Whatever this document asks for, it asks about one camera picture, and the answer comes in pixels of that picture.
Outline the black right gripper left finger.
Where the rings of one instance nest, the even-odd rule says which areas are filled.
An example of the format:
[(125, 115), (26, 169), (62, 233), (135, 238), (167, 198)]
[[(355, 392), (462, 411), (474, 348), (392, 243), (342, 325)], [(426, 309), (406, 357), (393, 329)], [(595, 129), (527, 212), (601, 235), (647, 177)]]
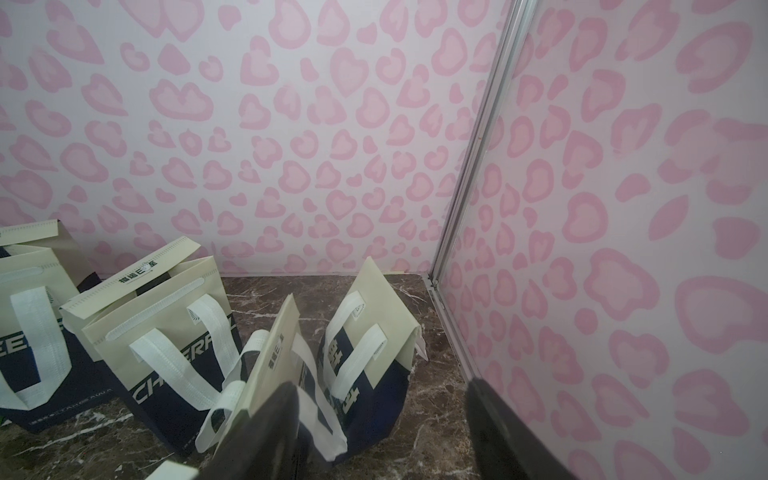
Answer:
[(252, 415), (235, 423), (199, 479), (298, 479), (299, 399), (296, 387), (281, 384)]

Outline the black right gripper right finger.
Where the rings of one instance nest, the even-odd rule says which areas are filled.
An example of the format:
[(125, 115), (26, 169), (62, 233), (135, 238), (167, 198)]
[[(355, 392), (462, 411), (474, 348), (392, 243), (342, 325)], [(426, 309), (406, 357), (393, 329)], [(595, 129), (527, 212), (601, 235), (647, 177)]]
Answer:
[(466, 418), (481, 478), (574, 477), (484, 379), (467, 385)]

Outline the beige navy bag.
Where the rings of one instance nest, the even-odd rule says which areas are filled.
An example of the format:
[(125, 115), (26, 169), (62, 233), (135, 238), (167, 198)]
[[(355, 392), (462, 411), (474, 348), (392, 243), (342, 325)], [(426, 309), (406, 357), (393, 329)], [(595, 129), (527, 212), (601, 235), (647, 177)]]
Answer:
[(347, 441), (330, 465), (386, 439), (404, 408), (422, 329), (373, 258), (339, 304), (317, 354), (323, 392)]
[(243, 391), (243, 344), (213, 257), (180, 237), (65, 303), (65, 327), (131, 412), (187, 456), (216, 445)]
[(59, 220), (1, 230), (1, 415), (39, 433), (115, 396), (61, 306), (100, 283)]
[(195, 440), (199, 452), (231, 437), (242, 415), (253, 419), (284, 383), (298, 395), (298, 420), (323, 459), (332, 462), (347, 452), (347, 438), (320, 391), (316, 363), (301, 335), (293, 295), (286, 297), (269, 331), (258, 330), (249, 337), (243, 353), (255, 353), (256, 363), (246, 381), (235, 374), (226, 379)]

